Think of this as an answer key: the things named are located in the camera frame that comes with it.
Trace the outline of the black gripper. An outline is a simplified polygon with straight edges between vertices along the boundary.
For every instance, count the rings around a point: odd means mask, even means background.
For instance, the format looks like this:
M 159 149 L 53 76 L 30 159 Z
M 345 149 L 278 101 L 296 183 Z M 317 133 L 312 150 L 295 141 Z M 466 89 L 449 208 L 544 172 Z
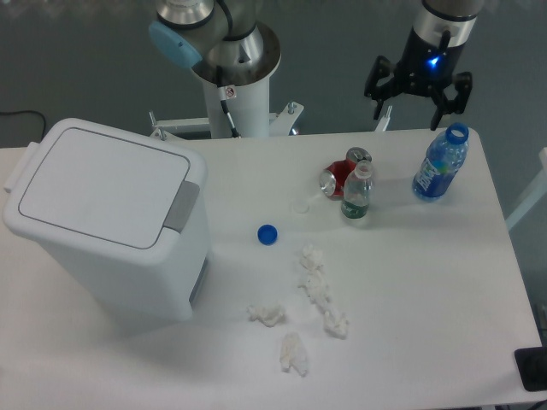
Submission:
M 364 96 L 376 103 L 375 120 L 385 101 L 396 95 L 396 84 L 402 93 L 432 99 L 436 110 L 430 122 L 431 131 L 438 128 L 444 115 L 465 111 L 473 89 L 473 75 L 463 72 L 452 76 L 460 48 L 450 47 L 450 40 L 447 27 L 441 29 L 440 39 L 432 44 L 412 29 L 396 69 L 385 56 L 376 57 L 364 89 Z M 453 85 L 456 92 L 452 99 L 444 93 L 449 85 Z

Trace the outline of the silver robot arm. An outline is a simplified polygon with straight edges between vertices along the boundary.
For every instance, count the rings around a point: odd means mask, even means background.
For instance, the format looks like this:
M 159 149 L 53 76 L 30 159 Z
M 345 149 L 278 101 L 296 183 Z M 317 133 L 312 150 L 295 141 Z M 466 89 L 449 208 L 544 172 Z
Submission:
M 461 114 L 473 89 L 470 72 L 455 67 L 473 30 L 481 1 L 424 1 L 403 55 L 392 63 L 378 56 L 364 95 L 384 103 L 400 94 L 426 97 L 442 117 Z M 267 138 L 290 133 L 299 107 L 272 114 L 269 80 L 280 62 L 279 39 L 256 17 L 255 1 L 157 1 L 150 40 L 174 65 L 202 82 L 212 138 Z

